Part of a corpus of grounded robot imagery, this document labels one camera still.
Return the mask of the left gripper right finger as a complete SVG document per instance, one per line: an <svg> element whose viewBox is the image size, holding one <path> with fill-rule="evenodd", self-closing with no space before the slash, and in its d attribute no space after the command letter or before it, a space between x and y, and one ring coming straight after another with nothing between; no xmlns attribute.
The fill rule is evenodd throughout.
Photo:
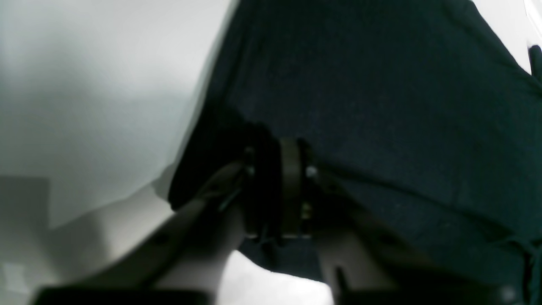
<svg viewBox="0 0 542 305"><path fill-rule="evenodd" d="M434 264L319 169L300 139L279 141L281 239L305 237L335 303L520 303Z"/></svg>

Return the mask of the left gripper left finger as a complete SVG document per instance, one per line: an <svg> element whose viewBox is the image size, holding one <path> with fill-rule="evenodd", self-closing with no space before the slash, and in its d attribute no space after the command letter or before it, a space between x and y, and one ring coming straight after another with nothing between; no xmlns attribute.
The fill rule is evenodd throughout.
<svg viewBox="0 0 542 305"><path fill-rule="evenodd" d="M215 297L230 253L258 236L248 207L255 175L256 150L246 147L120 261L39 297Z"/></svg>

